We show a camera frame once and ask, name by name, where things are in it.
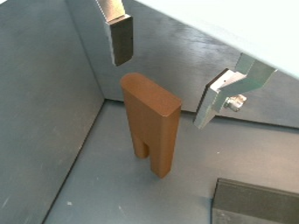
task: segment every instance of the slot in wooden block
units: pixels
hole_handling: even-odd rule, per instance
[[[163,178],[173,168],[182,100],[141,73],[122,81],[135,155],[151,158],[153,172]]]

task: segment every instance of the screw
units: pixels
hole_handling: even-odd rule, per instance
[[[231,96],[226,100],[225,108],[230,108],[233,111],[239,112],[246,100],[247,97],[243,94]]]

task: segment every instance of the brown wooden block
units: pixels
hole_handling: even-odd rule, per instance
[[[135,155],[151,158],[154,173],[163,178],[173,168],[182,100],[141,73],[122,81]]]

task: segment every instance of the rectangular metal plate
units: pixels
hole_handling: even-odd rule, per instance
[[[134,56],[134,18],[129,15],[107,22],[113,60],[121,66]]]
[[[298,224],[299,194],[221,178],[213,224]]]

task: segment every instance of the gray metal wall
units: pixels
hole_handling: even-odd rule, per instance
[[[65,1],[2,4],[2,224],[43,222],[103,100]]]
[[[135,17],[135,56],[123,66],[114,67],[97,1],[69,0],[106,98],[123,101],[119,80],[126,73],[139,72],[182,98],[185,110],[197,111],[206,84],[225,68],[234,69],[239,52],[134,0],[123,2],[127,14]],[[286,100],[299,95],[298,86],[298,80],[278,73],[262,90],[246,94],[242,111],[226,111],[223,115],[299,127],[299,98]]]

